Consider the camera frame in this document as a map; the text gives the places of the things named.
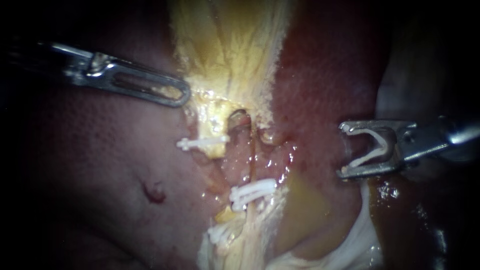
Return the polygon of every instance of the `bleeding spot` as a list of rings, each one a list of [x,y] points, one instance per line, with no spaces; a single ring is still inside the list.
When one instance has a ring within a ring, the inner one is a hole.
[[[167,198],[162,183],[160,181],[146,184],[145,193],[148,199],[153,203],[161,204]]]

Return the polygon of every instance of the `white plastic clip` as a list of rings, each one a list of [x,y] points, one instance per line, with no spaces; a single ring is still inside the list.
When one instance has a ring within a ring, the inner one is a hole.
[[[209,146],[209,145],[223,144],[228,142],[230,142],[230,136],[228,135],[223,135],[220,137],[213,137],[213,138],[193,139],[193,140],[189,140],[188,138],[183,138],[180,141],[176,142],[176,147],[181,148],[183,151],[188,151],[193,147]]]
[[[258,198],[273,194],[276,188],[277,181],[274,178],[258,180],[242,187],[233,186],[228,197],[233,203],[231,209],[234,212],[241,211],[244,205]]]

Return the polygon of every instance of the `yellow fat tissue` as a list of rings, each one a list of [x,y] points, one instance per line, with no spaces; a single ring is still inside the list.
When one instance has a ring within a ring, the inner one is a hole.
[[[292,7],[289,0],[171,0],[175,57],[192,96],[198,140],[228,132],[238,109],[259,128],[272,121],[270,101]],[[225,143],[199,147],[209,158],[225,155]]]

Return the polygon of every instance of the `metal grasper jaw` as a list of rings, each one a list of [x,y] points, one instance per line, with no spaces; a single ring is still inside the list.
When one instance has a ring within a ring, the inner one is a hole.
[[[338,177],[344,181],[349,179],[362,179],[371,176],[382,175],[400,170],[404,164],[402,148],[399,140],[409,130],[417,128],[412,121],[374,119],[363,121],[346,121],[338,127],[348,136],[369,134],[378,143],[378,147],[368,154],[352,160],[349,164],[336,171]],[[396,141],[389,141],[382,136],[382,132],[391,131],[396,136]],[[364,164],[368,161],[391,153],[391,156],[383,162]]]
[[[101,52],[61,43],[19,43],[11,46],[10,64],[75,86],[92,87],[180,107],[190,98],[182,79]]]

